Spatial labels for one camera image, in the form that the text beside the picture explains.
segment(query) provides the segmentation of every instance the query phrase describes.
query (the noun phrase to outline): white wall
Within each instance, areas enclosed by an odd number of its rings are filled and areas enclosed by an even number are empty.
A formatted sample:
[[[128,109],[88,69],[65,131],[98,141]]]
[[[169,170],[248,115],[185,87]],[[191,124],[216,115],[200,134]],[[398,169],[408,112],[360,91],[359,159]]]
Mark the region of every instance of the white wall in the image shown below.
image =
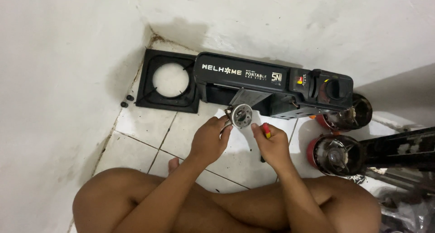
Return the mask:
[[[348,74],[378,118],[435,125],[434,0],[138,1],[164,38],[196,51]],[[401,73],[408,74],[394,78]]]
[[[66,233],[143,58],[134,0],[0,0],[0,232]]]

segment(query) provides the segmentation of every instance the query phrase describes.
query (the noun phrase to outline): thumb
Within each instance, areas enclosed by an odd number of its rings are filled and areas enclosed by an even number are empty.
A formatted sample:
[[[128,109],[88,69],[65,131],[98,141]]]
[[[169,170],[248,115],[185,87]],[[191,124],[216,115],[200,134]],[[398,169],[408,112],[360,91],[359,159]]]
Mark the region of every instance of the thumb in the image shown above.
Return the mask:
[[[228,140],[230,139],[230,133],[233,129],[233,125],[228,125],[224,128],[224,131],[220,135],[220,145],[224,147],[224,150],[227,148]]]
[[[261,128],[256,123],[251,124],[251,129],[254,133],[254,138],[257,141],[258,148],[261,148],[262,144],[267,141],[266,136],[264,136],[263,130],[261,130]]]

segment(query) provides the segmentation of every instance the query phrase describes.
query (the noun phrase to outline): person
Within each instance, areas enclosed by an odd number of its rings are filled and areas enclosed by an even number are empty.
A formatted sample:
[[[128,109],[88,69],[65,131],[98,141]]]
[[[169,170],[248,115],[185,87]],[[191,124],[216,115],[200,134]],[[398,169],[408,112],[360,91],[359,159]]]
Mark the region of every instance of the person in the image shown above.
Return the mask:
[[[166,179],[128,168],[95,175],[73,202],[78,233],[378,232],[377,200],[340,177],[301,179],[290,158],[286,133],[272,125],[269,139],[259,125],[251,128],[278,183],[229,194],[196,184],[227,147],[233,126],[223,129],[226,120],[213,117],[202,125],[184,162],[179,165],[178,158],[169,162]]]

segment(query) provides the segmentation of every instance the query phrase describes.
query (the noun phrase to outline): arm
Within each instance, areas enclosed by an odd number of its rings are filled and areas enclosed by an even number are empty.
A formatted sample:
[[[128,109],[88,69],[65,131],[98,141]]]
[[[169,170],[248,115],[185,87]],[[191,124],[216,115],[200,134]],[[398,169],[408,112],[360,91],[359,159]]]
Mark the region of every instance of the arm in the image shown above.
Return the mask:
[[[261,155],[278,174],[291,231],[337,233],[291,162],[286,133],[272,125],[269,128],[271,137],[266,139],[261,127],[252,125]]]
[[[191,187],[201,172],[227,147],[232,126],[226,116],[213,117],[198,129],[185,161],[117,226],[114,233],[170,232]]]

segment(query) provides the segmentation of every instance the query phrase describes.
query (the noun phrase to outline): hand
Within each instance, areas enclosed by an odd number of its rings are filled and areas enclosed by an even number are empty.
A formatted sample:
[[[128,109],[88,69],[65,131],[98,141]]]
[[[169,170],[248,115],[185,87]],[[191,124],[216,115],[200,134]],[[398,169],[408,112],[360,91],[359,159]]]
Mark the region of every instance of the hand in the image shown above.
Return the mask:
[[[225,151],[230,139],[232,125],[225,127],[220,135],[220,131],[225,125],[228,117],[222,116],[220,119],[212,117],[202,125],[195,133],[192,141],[192,148],[187,159],[196,160],[204,169],[214,163]]]
[[[258,124],[253,123],[251,124],[251,129],[261,155],[272,166],[275,172],[287,169],[293,165],[288,150],[287,134],[283,130],[269,124],[271,137],[267,139],[262,126],[260,127]]]

